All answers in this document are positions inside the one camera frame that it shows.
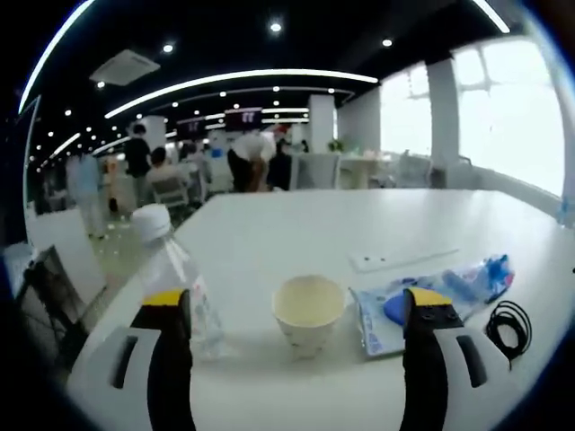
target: bright window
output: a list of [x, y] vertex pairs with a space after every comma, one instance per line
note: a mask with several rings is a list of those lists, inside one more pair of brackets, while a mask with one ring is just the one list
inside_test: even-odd
[[386, 79], [381, 100], [382, 151], [431, 155], [431, 103], [425, 65]]
[[562, 194], [559, 102], [536, 45], [488, 42], [455, 53], [459, 152], [476, 166]]

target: ceiling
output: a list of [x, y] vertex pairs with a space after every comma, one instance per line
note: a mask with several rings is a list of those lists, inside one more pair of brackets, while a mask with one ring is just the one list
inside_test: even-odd
[[[59, 4], [34, 6], [42, 23], [34, 23], [22, 35], [22, 43], [8, 48], [7, 55], [22, 59], [10, 69], [11, 97], [4, 98], [10, 101], [4, 109], [12, 114], [22, 92], [15, 89], [23, 88], [25, 76], [76, 6], [71, 1]], [[27, 12], [24, 5], [19, 7]], [[272, 33], [273, 22], [279, 22], [282, 31]], [[41, 163], [76, 132], [83, 133], [78, 143], [109, 143], [119, 132], [125, 135], [138, 113], [164, 115], [171, 129], [177, 119], [188, 118], [195, 110], [215, 114], [235, 103], [273, 108], [274, 101], [282, 108], [303, 108], [311, 93], [326, 93], [328, 88], [336, 90], [336, 103], [342, 104], [376, 85], [328, 77], [251, 77], [180, 90], [112, 119], [104, 117], [137, 97], [192, 79], [269, 68], [336, 70], [380, 79], [497, 34], [470, 0], [358, 0], [353, 7], [346, 2], [311, 7], [310, 2], [270, 1], [261, 6], [242, 1], [224, 7], [181, 0], [95, 0], [59, 42], [32, 88], [28, 100], [39, 94], [42, 99], [31, 154], [35, 163]], [[392, 47], [382, 46], [385, 38], [394, 41]], [[163, 52], [168, 42], [174, 45], [170, 54]], [[160, 69], [126, 86], [107, 84], [98, 89], [90, 75], [127, 48]], [[280, 92], [271, 90], [276, 85]], [[245, 89], [259, 90], [237, 92]], [[225, 98], [219, 96], [222, 91], [227, 92]], [[174, 101], [179, 102], [177, 108], [172, 107]], [[72, 115], [66, 117], [68, 109]], [[119, 130], [112, 131], [112, 126]], [[90, 133], [85, 132], [87, 127], [92, 128]]]

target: white paper cup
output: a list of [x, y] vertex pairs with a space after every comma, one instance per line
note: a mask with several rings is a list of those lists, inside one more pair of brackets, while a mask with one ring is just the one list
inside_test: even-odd
[[273, 295], [272, 309], [298, 358], [315, 357], [345, 308], [340, 287], [321, 276], [295, 277]]

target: plastic water bottle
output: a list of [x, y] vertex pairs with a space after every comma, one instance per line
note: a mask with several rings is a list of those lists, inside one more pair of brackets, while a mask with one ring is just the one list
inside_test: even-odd
[[561, 227], [571, 228], [573, 226], [571, 220], [571, 205], [566, 197], [563, 197], [559, 211], [557, 211], [557, 223]]
[[147, 261], [138, 271], [143, 297], [174, 290], [190, 291], [190, 349], [194, 359], [219, 356], [223, 343], [221, 321], [208, 300], [208, 289], [198, 266], [173, 236], [164, 205], [141, 207], [132, 215]]

